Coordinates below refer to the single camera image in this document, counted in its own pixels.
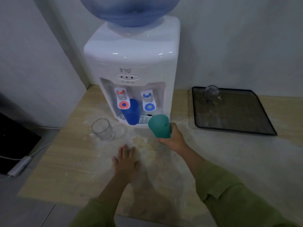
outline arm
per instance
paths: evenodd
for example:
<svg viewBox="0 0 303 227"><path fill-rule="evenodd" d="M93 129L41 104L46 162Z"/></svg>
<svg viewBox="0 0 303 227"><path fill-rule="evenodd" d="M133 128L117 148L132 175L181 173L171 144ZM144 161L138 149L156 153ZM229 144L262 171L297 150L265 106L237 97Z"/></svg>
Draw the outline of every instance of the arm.
<svg viewBox="0 0 303 227"><path fill-rule="evenodd" d="M126 144L119 147L118 158L112 158L115 175L101 194L90 200L76 215L69 227L115 226L114 215L121 195L139 168L139 162L134 161L134 150L132 147L128 153Z"/></svg>
<svg viewBox="0 0 303 227"><path fill-rule="evenodd" d="M251 192L236 175L199 156L185 143L175 123L171 138L158 141L184 159L195 178L197 194L218 227L297 226Z"/></svg>

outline drinking glass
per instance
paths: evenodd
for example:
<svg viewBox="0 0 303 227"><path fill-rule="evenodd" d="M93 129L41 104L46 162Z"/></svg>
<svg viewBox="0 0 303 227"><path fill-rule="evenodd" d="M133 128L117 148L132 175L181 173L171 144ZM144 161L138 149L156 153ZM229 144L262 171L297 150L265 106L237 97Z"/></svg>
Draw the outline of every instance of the drinking glass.
<svg viewBox="0 0 303 227"><path fill-rule="evenodd" d="M101 141L109 141L114 136L114 132L110 122L107 119L97 119L92 124L92 132L101 139Z"/></svg>

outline left hand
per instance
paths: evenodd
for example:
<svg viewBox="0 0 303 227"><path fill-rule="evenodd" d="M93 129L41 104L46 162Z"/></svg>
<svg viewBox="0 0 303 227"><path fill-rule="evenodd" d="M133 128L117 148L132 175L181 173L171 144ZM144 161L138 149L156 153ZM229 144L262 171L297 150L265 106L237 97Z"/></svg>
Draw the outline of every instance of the left hand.
<svg viewBox="0 0 303 227"><path fill-rule="evenodd" d="M134 161L135 147L128 151L127 145L119 147L118 157L112 157L112 162L115 167L115 175L126 177L130 183L133 175L139 170L139 161Z"/></svg>

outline hand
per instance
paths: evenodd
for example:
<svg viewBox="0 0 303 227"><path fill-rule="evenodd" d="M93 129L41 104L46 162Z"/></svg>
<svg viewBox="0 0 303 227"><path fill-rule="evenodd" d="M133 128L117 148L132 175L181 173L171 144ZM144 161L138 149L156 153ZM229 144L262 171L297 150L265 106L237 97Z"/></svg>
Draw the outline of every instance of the hand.
<svg viewBox="0 0 303 227"><path fill-rule="evenodd" d="M182 150L188 147L186 142L184 141L182 133L178 130L177 125L172 122L170 123L172 126L172 134L169 139L157 138L158 142L167 145L170 149L180 154Z"/></svg>
<svg viewBox="0 0 303 227"><path fill-rule="evenodd" d="M131 182L133 174L139 170L139 161L134 161L135 148L132 147L130 151L127 150L127 145L119 147L118 158L112 157L112 162L115 167L115 175L126 177L128 183Z"/></svg>

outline white wall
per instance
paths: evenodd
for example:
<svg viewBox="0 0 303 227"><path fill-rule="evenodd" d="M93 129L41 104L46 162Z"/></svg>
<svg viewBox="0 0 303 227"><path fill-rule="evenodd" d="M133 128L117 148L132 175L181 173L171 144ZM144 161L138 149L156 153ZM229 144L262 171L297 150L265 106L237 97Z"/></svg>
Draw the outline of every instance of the white wall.
<svg viewBox="0 0 303 227"><path fill-rule="evenodd" d="M61 127L86 89L33 0L0 0L0 95L29 122Z"/></svg>
<svg viewBox="0 0 303 227"><path fill-rule="evenodd" d="M85 65L83 46L103 21L79 0L49 2ZM170 13L181 20L175 88L303 96L302 7L303 0L181 0Z"/></svg>

